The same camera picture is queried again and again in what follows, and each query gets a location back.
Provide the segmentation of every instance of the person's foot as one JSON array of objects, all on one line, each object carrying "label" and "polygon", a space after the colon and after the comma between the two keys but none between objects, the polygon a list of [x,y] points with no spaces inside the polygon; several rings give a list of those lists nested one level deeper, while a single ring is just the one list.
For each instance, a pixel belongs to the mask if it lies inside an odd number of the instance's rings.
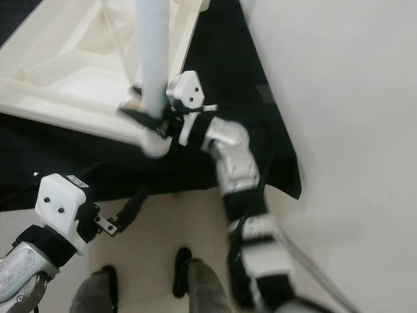
[{"label": "person's foot", "polygon": [[113,313],[117,313],[117,305],[119,304],[119,289],[117,286],[116,269],[111,265],[106,265],[102,268],[102,271],[106,272],[109,275],[111,304],[113,305]]},{"label": "person's foot", "polygon": [[181,248],[175,258],[175,277],[172,293],[176,298],[182,298],[188,292],[188,262],[192,259],[189,248]]}]

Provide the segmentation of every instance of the black cloth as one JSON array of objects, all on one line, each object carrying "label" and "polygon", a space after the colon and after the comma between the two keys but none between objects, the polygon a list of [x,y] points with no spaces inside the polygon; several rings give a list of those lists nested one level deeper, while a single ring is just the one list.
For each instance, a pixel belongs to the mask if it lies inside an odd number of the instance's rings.
[{"label": "black cloth", "polygon": [[[16,27],[16,20],[5,12],[2,25],[10,18],[10,27]],[[9,34],[2,32],[1,40]],[[272,141],[276,143],[267,183],[298,198],[301,184],[295,151],[276,104],[264,103],[257,90],[268,82],[238,0],[212,0],[200,14],[184,70],[199,74],[205,104],[218,104],[218,116],[236,120],[249,130],[260,169]],[[165,157],[153,160],[133,145],[0,114],[0,202],[21,190],[35,171],[41,175],[79,173],[104,160],[107,164],[102,171],[84,178],[94,188],[96,200],[129,197],[143,183],[153,194],[217,185],[211,158],[178,143],[172,144]],[[32,208],[33,189],[26,188],[12,201],[0,204],[0,211]]]}]

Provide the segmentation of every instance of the wire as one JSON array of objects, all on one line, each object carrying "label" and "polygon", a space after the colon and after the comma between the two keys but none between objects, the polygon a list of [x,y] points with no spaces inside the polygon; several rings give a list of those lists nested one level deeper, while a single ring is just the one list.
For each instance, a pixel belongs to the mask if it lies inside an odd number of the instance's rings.
[{"label": "wire", "polygon": [[306,271],[327,291],[334,300],[343,306],[350,313],[360,313],[356,305],[336,286],[336,284],[321,270],[317,264],[301,250],[291,238],[283,231],[281,225],[276,228],[274,238],[281,242],[290,255],[298,261]]}]

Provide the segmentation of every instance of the white wall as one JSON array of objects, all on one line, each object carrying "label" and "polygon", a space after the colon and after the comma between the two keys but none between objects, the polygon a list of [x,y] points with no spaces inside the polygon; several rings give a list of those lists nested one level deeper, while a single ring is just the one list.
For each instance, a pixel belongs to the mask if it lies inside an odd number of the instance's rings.
[{"label": "white wall", "polygon": [[276,213],[364,312],[415,312],[417,2],[242,4],[304,172]]}]

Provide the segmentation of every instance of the white pole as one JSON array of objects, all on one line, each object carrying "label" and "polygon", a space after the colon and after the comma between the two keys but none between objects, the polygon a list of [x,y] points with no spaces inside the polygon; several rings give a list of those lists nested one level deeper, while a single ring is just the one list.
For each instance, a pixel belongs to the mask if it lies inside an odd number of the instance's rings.
[{"label": "white pole", "polygon": [[136,0],[136,7],[144,105],[159,119],[167,102],[169,0]]}]

